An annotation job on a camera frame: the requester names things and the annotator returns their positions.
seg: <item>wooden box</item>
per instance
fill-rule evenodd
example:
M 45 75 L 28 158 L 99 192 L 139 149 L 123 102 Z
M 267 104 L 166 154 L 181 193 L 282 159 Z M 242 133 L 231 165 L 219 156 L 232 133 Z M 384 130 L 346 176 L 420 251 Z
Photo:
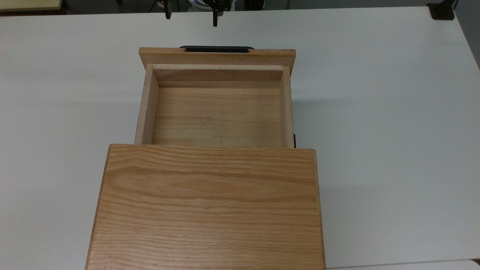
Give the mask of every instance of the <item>wooden box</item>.
M 295 50 L 139 53 L 146 73 L 136 144 L 294 148 Z
M 324 270 L 315 151 L 111 145 L 87 270 Z

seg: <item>wooden cabinet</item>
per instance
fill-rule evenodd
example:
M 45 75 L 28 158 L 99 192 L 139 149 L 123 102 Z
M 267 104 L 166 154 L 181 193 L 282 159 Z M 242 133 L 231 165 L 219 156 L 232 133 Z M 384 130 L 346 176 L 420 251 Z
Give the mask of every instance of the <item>wooden cabinet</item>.
M 111 145 L 87 270 L 323 270 L 315 151 L 294 149 L 294 50 L 141 48 L 134 145 Z

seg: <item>wood grain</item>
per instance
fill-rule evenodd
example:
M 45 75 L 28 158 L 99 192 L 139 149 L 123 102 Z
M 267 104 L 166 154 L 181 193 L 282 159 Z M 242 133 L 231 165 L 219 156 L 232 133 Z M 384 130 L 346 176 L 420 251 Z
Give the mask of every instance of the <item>wood grain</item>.
M 282 70 L 232 70 L 232 69 L 155 69 L 158 82 L 162 81 L 280 81 Z
M 294 49 L 251 49 L 248 53 L 185 52 L 181 48 L 140 48 L 139 55 L 146 67 L 152 64 L 228 64 L 287 65 L 293 69 Z
M 111 145 L 87 270 L 322 270 L 310 149 Z
M 155 115 L 158 100 L 158 83 L 153 74 L 153 65 L 147 64 L 145 70 L 144 89 L 140 102 L 135 144 L 151 144 L 155 125 Z
M 282 147 L 278 89 L 161 88 L 152 144 Z
M 280 82 L 280 122 L 282 147 L 294 148 L 292 93 L 290 89 L 290 70 L 287 66 L 283 67 L 283 76 Z

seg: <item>plywood edge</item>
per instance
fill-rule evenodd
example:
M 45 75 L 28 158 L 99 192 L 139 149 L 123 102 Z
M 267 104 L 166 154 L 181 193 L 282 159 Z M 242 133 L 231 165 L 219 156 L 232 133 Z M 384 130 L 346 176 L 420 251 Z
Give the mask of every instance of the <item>plywood edge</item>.
M 183 48 L 146 48 L 138 51 L 144 67 L 151 64 L 287 65 L 295 62 L 294 49 L 250 49 L 248 53 L 185 52 Z
M 317 204 L 318 204 L 318 218 L 319 218 L 319 229 L 320 229 L 320 250 L 321 250 L 321 262 L 323 265 L 320 266 L 320 270 L 325 270 L 325 249 L 324 249 L 324 230 L 322 224 L 322 207 L 320 204 L 320 183 L 318 182 L 318 166 L 317 166 L 317 152 L 313 150 L 313 165 L 315 166 L 315 182 L 317 187 Z
M 290 70 L 288 66 L 283 67 L 283 75 L 280 82 L 280 125 L 282 132 L 282 147 L 294 148 L 292 93 L 290 88 Z
M 87 253 L 87 261 L 85 262 L 85 270 L 88 270 L 88 264 L 90 262 L 90 253 L 92 251 L 93 236 L 95 234 L 95 225 L 96 225 L 96 220 L 97 220 L 97 215 L 98 215 L 98 207 L 100 205 L 100 201 L 101 201 L 101 198 L 102 198 L 103 181 L 105 179 L 105 173 L 107 171 L 108 157 L 110 156 L 110 152 L 113 148 L 115 148 L 114 144 L 111 144 L 108 147 L 107 159 L 105 160 L 105 166 L 103 168 L 102 183 L 100 184 L 100 191 L 98 192 L 98 201 L 96 202 L 95 217 L 94 217 L 94 220 L 93 220 L 92 233 L 90 234 L 90 243 L 88 245 L 88 253 Z
M 144 89 L 140 102 L 135 144 L 151 144 L 155 125 L 155 113 L 158 103 L 158 83 L 153 73 L 153 64 L 147 64 Z

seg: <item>light wood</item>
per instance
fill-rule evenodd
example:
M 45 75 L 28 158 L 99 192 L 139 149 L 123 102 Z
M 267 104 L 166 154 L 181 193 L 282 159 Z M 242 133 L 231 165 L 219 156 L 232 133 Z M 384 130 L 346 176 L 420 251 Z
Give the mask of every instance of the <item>light wood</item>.
M 147 64 L 145 70 L 144 90 L 140 102 L 135 144 L 151 144 L 155 125 L 155 114 L 158 100 L 158 83 L 153 74 L 153 65 Z
M 158 81 L 159 87 L 280 89 L 280 81 Z
M 153 69 L 162 70 L 267 70 L 283 71 L 281 65 L 205 65 L 205 64 L 154 64 Z
M 152 144 L 282 147 L 278 89 L 162 88 Z
M 87 270 L 323 270 L 310 149 L 111 145 Z
M 157 81 L 280 81 L 282 70 L 156 69 Z
M 280 82 L 280 122 L 282 147 L 294 148 L 292 93 L 290 89 L 290 70 L 287 66 L 283 67 L 283 76 Z
M 226 65 L 287 65 L 293 69 L 294 49 L 251 49 L 248 53 L 185 52 L 181 48 L 140 48 L 139 55 L 146 67 L 152 64 L 226 64 Z
M 61 0 L 0 0 L 0 12 L 59 10 Z
M 295 50 L 140 48 L 140 55 L 147 64 L 136 144 L 294 147 Z

